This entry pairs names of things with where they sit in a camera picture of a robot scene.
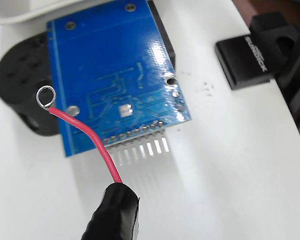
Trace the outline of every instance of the printed circuit board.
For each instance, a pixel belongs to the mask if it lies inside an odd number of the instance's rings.
[[[57,107],[110,146],[191,119],[146,0],[116,0],[48,23]],[[59,121],[66,156],[95,146]]]

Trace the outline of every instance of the red wire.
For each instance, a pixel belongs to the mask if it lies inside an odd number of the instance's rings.
[[[51,113],[52,115],[57,116],[58,118],[64,120],[65,122],[67,122],[68,124],[73,125],[74,127],[76,127],[77,129],[80,129],[82,132],[84,132],[85,134],[87,134],[91,140],[93,141],[94,145],[96,146],[96,148],[99,150],[101,156],[103,157],[111,175],[112,178],[114,180],[115,183],[122,183],[122,180],[120,178],[120,175],[116,169],[116,166],[113,162],[113,160],[111,159],[109,153],[107,152],[105,146],[103,145],[102,141],[100,140],[100,138],[98,137],[98,135],[87,125],[85,125],[84,123],[80,122],[79,120],[73,118],[72,116],[66,114],[65,112],[54,108],[54,107],[50,107],[49,108],[49,113]]]

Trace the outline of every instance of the wire loop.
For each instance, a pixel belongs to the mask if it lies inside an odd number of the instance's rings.
[[[45,89],[49,89],[53,94],[52,100],[50,102],[48,102],[47,104],[43,104],[39,99],[40,93]],[[39,90],[36,92],[35,99],[36,99],[36,102],[39,104],[39,106],[42,109],[49,111],[49,108],[52,106],[52,104],[55,103],[55,101],[57,99],[56,90],[50,85],[44,85],[44,86],[40,87]]]

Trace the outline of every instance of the black plastic object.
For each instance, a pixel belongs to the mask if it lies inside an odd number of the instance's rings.
[[[46,33],[20,42],[0,62],[0,97],[36,134],[52,136],[59,133],[57,118],[36,102],[36,93],[43,85],[51,85]],[[40,100],[49,102],[43,92]]]
[[[299,37],[298,28],[289,25],[282,13],[275,11],[253,16],[249,29],[271,50],[281,69]]]
[[[232,90],[266,83],[280,69],[278,60],[257,35],[219,41],[215,52]]]
[[[128,186],[113,183],[105,190],[82,240],[135,240],[139,232],[139,199]]]
[[[279,11],[274,11],[253,16],[249,29],[251,33],[259,33],[288,25],[283,14]]]
[[[300,128],[300,34],[277,78],[277,83],[296,125]]]

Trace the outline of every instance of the white table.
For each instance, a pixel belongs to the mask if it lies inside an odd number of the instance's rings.
[[[166,130],[169,152],[111,152],[141,197],[139,240],[300,240],[300,136],[277,84],[231,91],[214,44],[248,33],[230,0],[156,0],[192,121]],[[48,19],[0,26],[0,58]],[[79,240],[112,178],[98,151],[64,158],[0,100],[0,240]]]

